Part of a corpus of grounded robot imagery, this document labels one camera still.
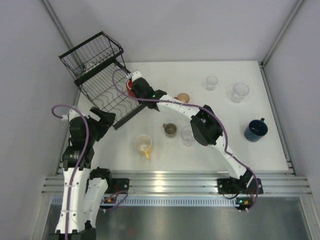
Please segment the red mug black handle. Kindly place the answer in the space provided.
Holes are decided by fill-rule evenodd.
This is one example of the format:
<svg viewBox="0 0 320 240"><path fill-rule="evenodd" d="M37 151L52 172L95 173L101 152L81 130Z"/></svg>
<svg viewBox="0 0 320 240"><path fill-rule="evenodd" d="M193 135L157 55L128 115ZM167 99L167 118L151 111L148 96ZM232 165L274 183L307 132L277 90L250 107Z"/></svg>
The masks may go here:
<svg viewBox="0 0 320 240"><path fill-rule="evenodd" d="M127 91L127 94L130 96L130 97L133 97L135 98L135 94L132 92L132 79L128 79L127 82L126 82L126 91Z"/></svg>

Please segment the yellow mug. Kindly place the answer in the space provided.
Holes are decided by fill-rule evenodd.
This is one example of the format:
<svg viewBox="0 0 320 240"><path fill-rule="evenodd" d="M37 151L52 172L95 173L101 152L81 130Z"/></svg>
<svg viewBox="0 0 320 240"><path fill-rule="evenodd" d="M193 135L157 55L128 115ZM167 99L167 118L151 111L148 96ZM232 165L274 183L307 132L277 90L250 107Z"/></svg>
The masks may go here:
<svg viewBox="0 0 320 240"><path fill-rule="evenodd" d="M152 149L152 139L146 134L137 136L134 140L134 147L143 153L147 160L150 160L150 152Z"/></svg>

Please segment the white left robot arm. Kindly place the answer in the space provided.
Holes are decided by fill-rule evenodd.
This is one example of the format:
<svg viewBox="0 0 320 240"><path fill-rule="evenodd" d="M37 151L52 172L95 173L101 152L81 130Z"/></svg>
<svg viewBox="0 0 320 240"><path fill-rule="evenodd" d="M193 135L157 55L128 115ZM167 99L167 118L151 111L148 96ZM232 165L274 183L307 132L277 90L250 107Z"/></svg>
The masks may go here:
<svg viewBox="0 0 320 240"><path fill-rule="evenodd" d="M94 240L96 219L101 205L111 203L116 209L128 197L127 187L118 187L107 168L92 169L94 144L114 124L116 114L92 107L98 120L81 113L76 106L63 105L68 114L54 116L69 123L68 146L62 154L63 196L60 216L51 240Z"/></svg>

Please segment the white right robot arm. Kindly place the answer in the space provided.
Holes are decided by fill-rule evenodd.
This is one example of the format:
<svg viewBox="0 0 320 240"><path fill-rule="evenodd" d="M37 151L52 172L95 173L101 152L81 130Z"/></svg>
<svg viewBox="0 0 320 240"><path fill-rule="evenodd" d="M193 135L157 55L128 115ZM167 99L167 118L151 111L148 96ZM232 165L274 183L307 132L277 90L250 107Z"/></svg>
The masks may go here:
<svg viewBox="0 0 320 240"><path fill-rule="evenodd" d="M200 145L219 151L229 174L228 178L217 180L220 195L230 195L229 199L233 199L239 194L252 196L263 193L261 180L232 152L226 129L208 105L184 103L165 91L153 90L141 76L132 76L129 81L131 92L139 103L159 112L172 111L181 114L190 120L192 135Z"/></svg>

